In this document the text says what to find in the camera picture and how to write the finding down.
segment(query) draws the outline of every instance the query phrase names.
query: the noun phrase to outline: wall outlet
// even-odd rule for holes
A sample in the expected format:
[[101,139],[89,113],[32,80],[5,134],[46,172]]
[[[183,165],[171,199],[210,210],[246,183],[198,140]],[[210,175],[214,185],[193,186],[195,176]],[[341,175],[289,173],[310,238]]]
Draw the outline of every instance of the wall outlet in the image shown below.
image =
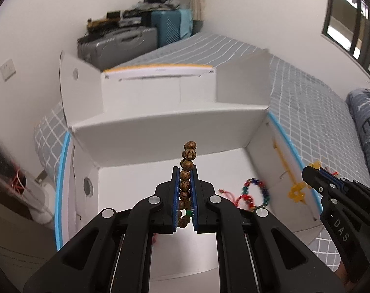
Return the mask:
[[16,73],[16,68],[14,68],[14,63],[12,59],[9,59],[1,67],[1,74],[4,81],[7,81],[11,76]]

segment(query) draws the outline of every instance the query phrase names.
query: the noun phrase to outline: yellow bead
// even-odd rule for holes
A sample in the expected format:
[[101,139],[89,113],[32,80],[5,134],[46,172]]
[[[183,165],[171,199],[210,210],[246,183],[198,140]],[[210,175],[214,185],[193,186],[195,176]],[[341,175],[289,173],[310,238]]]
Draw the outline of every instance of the yellow bead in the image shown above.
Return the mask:
[[313,168],[319,170],[322,167],[322,163],[320,161],[315,161],[313,163]]

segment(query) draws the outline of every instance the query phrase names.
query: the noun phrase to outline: wooden bead bracelet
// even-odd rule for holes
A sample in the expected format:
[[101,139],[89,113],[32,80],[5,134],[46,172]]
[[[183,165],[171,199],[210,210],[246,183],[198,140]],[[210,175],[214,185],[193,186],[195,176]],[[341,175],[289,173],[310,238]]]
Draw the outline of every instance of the wooden bead bracelet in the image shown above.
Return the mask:
[[[194,141],[186,142],[184,145],[184,151],[182,152],[182,158],[180,165],[182,171],[180,172],[180,200],[178,201],[177,211],[177,226],[185,228],[190,223],[191,217],[191,203],[190,203],[190,171],[193,169],[193,160],[196,158],[196,147],[197,144]],[[186,209],[186,215],[182,216],[182,210]]]

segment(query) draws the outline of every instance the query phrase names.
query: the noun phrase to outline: hole in cardboard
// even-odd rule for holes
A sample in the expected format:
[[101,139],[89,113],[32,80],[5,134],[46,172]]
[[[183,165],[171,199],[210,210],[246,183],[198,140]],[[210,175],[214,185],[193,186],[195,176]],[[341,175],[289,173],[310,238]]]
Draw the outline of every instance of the hole in cardboard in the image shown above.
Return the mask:
[[90,181],[90,178],[85,177],[83,181],[83,189],[87,197],[93,196],[93,183]]
[[79,72],[78,72],[78,70],[75,68],[74,69],[74,72],[72,73],[72,75],[73,75],[73,77],[74,77],[74,79],[75,80],[77,80],[78,79],[78,77],[79,77]]

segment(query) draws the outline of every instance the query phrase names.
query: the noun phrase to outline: blue tape edge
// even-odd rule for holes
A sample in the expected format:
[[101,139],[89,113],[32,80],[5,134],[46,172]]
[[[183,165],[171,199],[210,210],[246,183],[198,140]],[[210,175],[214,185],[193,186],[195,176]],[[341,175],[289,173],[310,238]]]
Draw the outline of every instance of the blue tape edge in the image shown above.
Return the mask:
[[[278,120],[276,119],[274,114],[272,112],[268,111],[268,116],[269,116],[270,120],[273,122],[273,124],[276,126],[276,128],[278,129],[280,134],[285,139],[285,142],[287,143],[287,145],[289,146],[289,148],[291,150],[291,153],[295,157],[295,159],[297,161],[297,164],[299,165],[299,168],[301,170],[303,170],[303,168],[305,168],[304,162],[301,159],[301,157],[299,156],[299,154],[297,153],[296,148],[293,146],[293,144],[291,142],[291,139],[288,137],[285,130],[282,128],[281,124],[278,122]],[[320,194],[317,191],[315,191],[313,188],[311,188],[311,193],[312,193],[313,197],[316,200],[316,204],[318,205],[318,210],[319,210],[319,215],[320,215],[323,211],[323,206],[322,206],[322,203],[320,201]]]
[[55,241],[56,249],[59,251],[63,247],[63,234],[61,232],[61,203],[63,201],[63,180],[65,161],[67,159],[68,146],[70,144],[71,134],[69,131],[64,136],[63,149],[61,150],[59,161],[59,172],[56,182],[55,196]]

